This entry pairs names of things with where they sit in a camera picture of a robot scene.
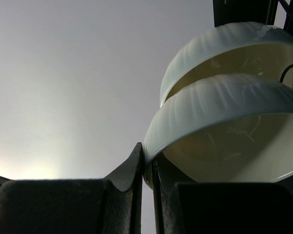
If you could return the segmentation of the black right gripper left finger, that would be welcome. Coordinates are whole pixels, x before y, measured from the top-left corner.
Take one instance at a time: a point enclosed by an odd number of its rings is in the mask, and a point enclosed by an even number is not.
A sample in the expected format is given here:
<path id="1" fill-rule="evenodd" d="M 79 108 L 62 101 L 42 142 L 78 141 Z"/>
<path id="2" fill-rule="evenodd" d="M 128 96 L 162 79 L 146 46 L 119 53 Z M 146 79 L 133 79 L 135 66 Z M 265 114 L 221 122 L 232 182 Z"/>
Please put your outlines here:
<path id="1" fill-rule="evenodd" d="M 0 186 L 0 234 L 138 234 L 142 144 L 101 179 L 10 180 Z"/>

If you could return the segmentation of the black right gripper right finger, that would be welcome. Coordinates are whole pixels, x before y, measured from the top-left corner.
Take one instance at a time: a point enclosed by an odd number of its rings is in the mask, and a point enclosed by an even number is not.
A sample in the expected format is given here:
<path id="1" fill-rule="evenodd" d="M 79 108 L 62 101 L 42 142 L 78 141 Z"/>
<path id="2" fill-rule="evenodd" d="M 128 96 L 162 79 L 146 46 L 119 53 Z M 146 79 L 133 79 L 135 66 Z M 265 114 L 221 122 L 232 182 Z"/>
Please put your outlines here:
<path id="1" fill-rule="evenodd" d="M 276 183 L 198 183 L 152 163 L 159 234 L 293 234 L 293 196 Z"/>

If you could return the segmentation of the white bowl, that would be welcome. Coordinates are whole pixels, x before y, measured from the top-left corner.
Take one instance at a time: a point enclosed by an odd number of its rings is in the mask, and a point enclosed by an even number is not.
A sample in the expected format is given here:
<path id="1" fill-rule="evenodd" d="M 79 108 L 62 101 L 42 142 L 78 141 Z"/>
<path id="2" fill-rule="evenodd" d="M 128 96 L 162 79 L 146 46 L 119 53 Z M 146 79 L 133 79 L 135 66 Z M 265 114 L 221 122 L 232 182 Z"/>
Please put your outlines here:
<path id="1" fill-rule="evenodd" d="M 201 79 L 155 114 L 143 150 L 145 181 L 164 156 L 198 182 L 277 182 L 293 175 L 293 89 L 246 74 Z"/>
<path id="2" fill-rule="evenodd" d="M 293 36 L 274 25 L 237 22 L 216 27 L 180 49 L 167 67 L 160 105 L 199 79 L 250 74 L 278 80 L 293 64 Z"/>

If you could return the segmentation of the white bowl back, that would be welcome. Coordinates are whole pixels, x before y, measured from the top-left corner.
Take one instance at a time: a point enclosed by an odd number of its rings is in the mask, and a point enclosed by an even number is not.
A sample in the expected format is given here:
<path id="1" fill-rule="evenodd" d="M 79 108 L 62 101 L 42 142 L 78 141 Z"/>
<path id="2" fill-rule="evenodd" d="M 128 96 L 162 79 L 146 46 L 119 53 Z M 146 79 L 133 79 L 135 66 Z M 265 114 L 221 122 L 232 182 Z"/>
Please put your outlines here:
<path id="1" fill-rule="evenodd" d="M 278 80 L 293 64 L 293 36 L 274 25 L 237 22 L 216 27 L 180 49 L 167 67 L 160 105 L 199 79 L 250 74 Z"/>

